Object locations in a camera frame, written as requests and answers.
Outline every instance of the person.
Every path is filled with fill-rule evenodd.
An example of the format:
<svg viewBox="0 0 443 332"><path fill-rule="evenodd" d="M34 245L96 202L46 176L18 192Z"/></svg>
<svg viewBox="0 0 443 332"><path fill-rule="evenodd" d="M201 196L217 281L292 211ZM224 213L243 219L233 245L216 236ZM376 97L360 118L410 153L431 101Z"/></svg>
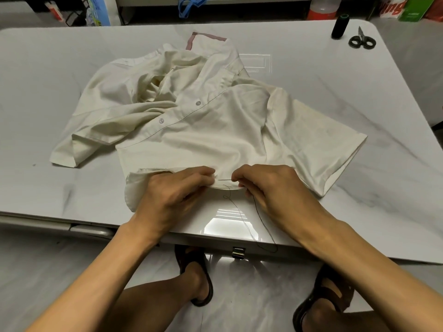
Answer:
<svg viewBox="0 0 443 332"><path fill-rule="evenodd" d="M152 176L129 222L28 332L164 331L188 301L213 295L202 249L176 246L180 275L124 290L132 274L214 182L214 169ZM398 267L326 211L288 166L244 165L232 180L274 223L324 261L295 310L296 331L443 331L443 297ZM343 313L354 288L374 311Z"/></svg>

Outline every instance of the pink stripe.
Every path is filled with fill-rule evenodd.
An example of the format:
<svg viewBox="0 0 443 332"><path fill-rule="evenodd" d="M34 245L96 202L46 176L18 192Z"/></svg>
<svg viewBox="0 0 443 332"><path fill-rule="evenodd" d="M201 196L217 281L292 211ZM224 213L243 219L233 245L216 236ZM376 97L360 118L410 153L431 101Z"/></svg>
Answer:
<svg viewBox="0 0 443 332"><path fill-rule="evenodd" d="M191 37L188 39L188 44L186 45L186 50L191 50L192 49L192 42L193 42L194 38L197 35L203 35L203 36L206 36L206 37L209 37L209 38L212 38L212 39L217 39L217 40L223 41L223 42L226 41L226 38L220 37L220 36L211 35L210 33L196 33L196 32L193 32Z"/></svg>

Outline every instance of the slipper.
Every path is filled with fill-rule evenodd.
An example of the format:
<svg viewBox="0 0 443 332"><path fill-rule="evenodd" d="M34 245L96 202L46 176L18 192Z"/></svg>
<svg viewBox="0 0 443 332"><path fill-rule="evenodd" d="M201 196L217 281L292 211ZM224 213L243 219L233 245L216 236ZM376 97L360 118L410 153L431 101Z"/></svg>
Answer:
<svg viewBox="0 0 443 332"><path fill-rule="evenodd" d="M194 304L195 306L205 306L211 301L214 293L211 278L209 277L208 269L206 268L207 260L205 252L203 248L199 248L195 251L190 251L186 253L185 251L188 247L189 246L175 245L174 248L175 257L177 258L177 263L179 264L180 267L180 275L185 272L187 265L191 262L197 262L202 267L203 271L205 272L206 279L208 280L209 294L204 300L200 301L194 298L191 300L191 303Z"/></svg>
<svg viewBox="0 0 443 332"><path fill-rule="evenodd" d="M333 290L322 286L322 281L324 279L329 279L336 285L341 292L341 297L339 297ZM329 300L334 305L335 311L343 312L351 305L353 296L354 288L339 273L327 264L324 264L317 274L314 289L311 294L294 312L294 316L292 317L294 329L296 332L303 332L303 318L318 299L324 298Z"/></svg>

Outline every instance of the marble tabletop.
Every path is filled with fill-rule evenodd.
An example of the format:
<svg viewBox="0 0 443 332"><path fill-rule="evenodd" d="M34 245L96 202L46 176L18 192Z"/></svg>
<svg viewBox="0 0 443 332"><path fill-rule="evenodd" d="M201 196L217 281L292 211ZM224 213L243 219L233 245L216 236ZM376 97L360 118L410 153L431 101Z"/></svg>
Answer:
<svg viewBox="0 0 443 332"><path fill-rule="evenodd" d="M368 135L321 200L385 255L443 262L443 152L377 29L351 20L0 31L0 213L116 226L131 216L112 148L78 169L49 163L87 81L103 64L185 47L193 31L231 38L249 74ZM347 45L361 26L373 50ZM210 191L175 232L296 245L240 192ZM270 234L264 228L257 212Z"/></svg>

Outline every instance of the blue bag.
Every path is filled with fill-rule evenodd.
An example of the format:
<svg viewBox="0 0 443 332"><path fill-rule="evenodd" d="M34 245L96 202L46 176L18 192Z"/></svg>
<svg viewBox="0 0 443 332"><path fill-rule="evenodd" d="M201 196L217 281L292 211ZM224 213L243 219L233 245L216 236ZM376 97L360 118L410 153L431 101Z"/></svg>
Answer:
<svg viewBox="0 0 443 332"><path fill-rule="evenodd" d="M205 4L207 0L189 0L189 3L186 5L185 9L182 11L183 3L186 0L179 0L179 17L180 18L188 18L189 11L191 10L192 6L200 7L201 5Z"/></svg>

